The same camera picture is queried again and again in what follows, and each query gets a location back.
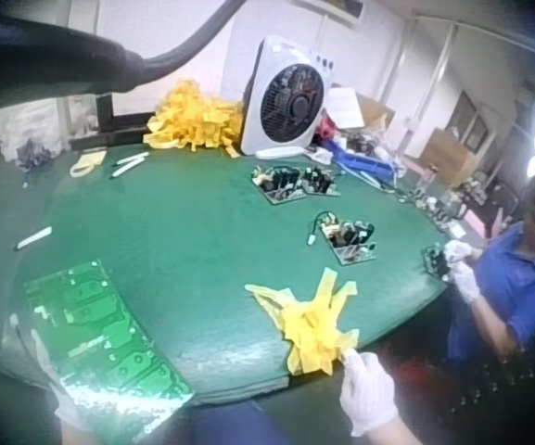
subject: green workbench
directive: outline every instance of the green workbench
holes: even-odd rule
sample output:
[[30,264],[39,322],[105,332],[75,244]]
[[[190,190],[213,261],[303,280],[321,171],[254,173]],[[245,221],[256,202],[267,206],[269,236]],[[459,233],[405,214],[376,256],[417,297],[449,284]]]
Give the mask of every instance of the green workbench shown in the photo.
[[[249,179],[255,165],[269,163],[219,151],[152,152],[133,171],[108,179],[114,160],[141,149],[114,148],[79,179],[69,175],[76,154],[27,176],[0,157],[0,369],[40,378],[6,326],[23,301],[22,285],[95,259],[198,401],[235,400],[288,383],[289,345],[245,284],[290,287],[298,299],[312,299],[325,267],[339,272],[338,286],[355,280],[359,295],[349,299],[338,326],[360,328],[361,346],[444,288],[424,272],[420,253],[444,235],[412,205],[350,175],[338,178],[342,197],[279,206]],[[373,223],[377,260],[341,267],[320,236],[307,246],[321,210]],[[12,249],[49,225],[51,236]]]

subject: green circuit board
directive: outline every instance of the green circuit board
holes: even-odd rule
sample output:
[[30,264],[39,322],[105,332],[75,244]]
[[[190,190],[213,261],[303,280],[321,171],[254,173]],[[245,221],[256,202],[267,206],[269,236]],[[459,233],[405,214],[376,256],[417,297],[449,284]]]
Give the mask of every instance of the green circuit board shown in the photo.
[[97,437],[137,443],[193,397],[129,313],[100,261],[24,285],[32,328]]

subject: box fan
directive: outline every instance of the box fan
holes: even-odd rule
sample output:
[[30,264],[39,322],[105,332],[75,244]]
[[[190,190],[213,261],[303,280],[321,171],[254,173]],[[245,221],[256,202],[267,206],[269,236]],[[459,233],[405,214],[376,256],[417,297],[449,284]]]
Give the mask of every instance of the box fan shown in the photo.
[[263,159],[302,153],[321,119],[333,68],[308,48],[267,36],[245,92],[240,151]]

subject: hand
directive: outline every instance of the hand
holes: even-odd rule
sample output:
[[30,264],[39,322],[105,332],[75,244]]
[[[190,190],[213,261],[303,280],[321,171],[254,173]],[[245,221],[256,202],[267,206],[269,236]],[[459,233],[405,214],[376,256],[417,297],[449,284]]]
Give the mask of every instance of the hand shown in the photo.
[[43,368],[43,371],[51,377],[51,379],[57,384],[51,384],[51,389],[58,401],[58,408],[55,410],[55,415],[63,422],[80,429],[81,431],[90,431],[90,428],[86,425],[83,419],[80,417],[80,414],[75,408],[73,401],[71,401],[70,396],[61,391],[61,383],[59,376],[55,371],[55,368],[51,364],[51,359],[48,356],[48,351],[46,350],[45,344],[41,340],[38,333],[33,329],[31,331],[32,339],[34,340],[34,348],[36,349],[36,361]]
[[451,278],[466,304],[471,304],[481,295],[473,269],[464,262],[459,261],[451,267]]
[[444,256],[449,264],[463,261],[473,254],[473,248],[463,241],[454,239],[444,246]]
[[344,353],[345,375],[341,408],[350,418],[355,438],[387,424],[399,416],[395,405],[395,383],[378,362],[376,354]]

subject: white pen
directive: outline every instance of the white pen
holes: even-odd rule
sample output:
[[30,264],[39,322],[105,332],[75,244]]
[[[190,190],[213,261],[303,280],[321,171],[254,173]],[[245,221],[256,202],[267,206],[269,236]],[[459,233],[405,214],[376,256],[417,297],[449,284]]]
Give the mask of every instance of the white pen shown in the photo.
[[143,153],[139,153],[137,155],[130,156],[129,158],[123,158],[119,159],[117,162],[112,164],[113,167],[119,167],[122,164],[127,164],[131,162],[132,160],[137,160],[139,158],[145,158],[147,155],[149,155],[149,151],[144,151]]
[[126,165],[123,165],[121,168],[119,168],[118,170],[116,170],[114,173],[112,173],[109,177],[109,179],[114,179],[118,176],[121,176],[123,173],[127,172],[128,170],[132,169],[133,167],[141,164],[144,160],[146,160],[146,158],[142,158],[141,156],[138,157],[136,160],[133,160],[131,162],[129,162],[128,164]]
[[25,248],[26,246],[28,246],[29,244],[33,243],[34,241],[38,241],[39,239],[44,238],[45,236],[51,235],[52,232],[53,232],[53,228],[52,227],[47,227],[47,228],[41,230],[39,233],[34,234],[32,236],[29,236],[26,239],[21,240],[14,247],[14,250],[20,250],[21,248]]

